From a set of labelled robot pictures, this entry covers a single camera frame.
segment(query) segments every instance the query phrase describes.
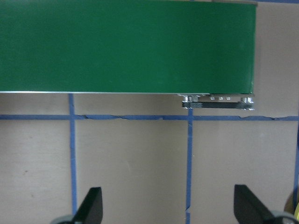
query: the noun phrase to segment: blue painter's tape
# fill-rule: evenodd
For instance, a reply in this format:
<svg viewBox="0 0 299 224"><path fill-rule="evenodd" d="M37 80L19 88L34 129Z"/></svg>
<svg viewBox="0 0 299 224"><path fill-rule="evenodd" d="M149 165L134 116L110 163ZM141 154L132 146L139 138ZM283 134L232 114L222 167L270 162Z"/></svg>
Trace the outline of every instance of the blue painter's tape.
<svg viewBox="0 0 299 224"><path fill-rule="evenodd" d="M76 168L76 126L75 126L75 109L74 96L69 94L69 110L70 110L70 148L71 148L71 200L72 213L77 211L77 168Z"/></svg>
<svg viewBox="0 0 299 224"><path fill-rule="evenodd" d="M192 182L192 139L193 139L193 109L188 110L188 140L187 140L187 183L186 183L186 224L190 224L191 182Z"/></svg>
<svg viewBox="0 0 299 224"><path fill-rule="evenodd" d="M298 181L299 181L299 124L297 131L297 149L296 149L296 160L295 160L295 176L294 176L294 190L293 190L293 206L297 207L297 196L298 196Z"/></svg>
<svg viewBox="0 0 299 224"><path fill-rule="evenodd" d="M75 119L93 119L93 120L188 120L185 115L76 115Z"/></svg>
<svg viewBox="0 0 299 224"><path fill-rule="evenodd" d="M69 120L69 115L0 115L0 120Z"/></svg>
<svg viewBox="0 0 299 224"><path fill-rule="evenodd" d="M282 118L271 118L264 116L194 116L194 120L231 120L231 121L299 121L298 116L288 116Z"/></svg>

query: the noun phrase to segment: beige wall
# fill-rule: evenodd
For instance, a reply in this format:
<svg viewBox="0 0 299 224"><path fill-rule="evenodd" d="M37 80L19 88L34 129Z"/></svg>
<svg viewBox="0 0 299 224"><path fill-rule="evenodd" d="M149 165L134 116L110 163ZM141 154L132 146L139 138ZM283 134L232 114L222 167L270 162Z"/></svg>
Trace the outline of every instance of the beige wall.
<svg viewBox="0 0 299 224"><path fill-rule="evenodd" d="M299 5L259 3L254 112L299 111ZM187 115L171 95L75 94L75 113ZM0 94L0 114L68 115L67 94ZM186 121L77 120L78 204L103 187L103 224L184 224ZM272 210L292 191L297 121L194 121L192 224L234 224L233 189L247 184ZM71 213L67 120L0 120L0 221L48 224Z"/></svg>

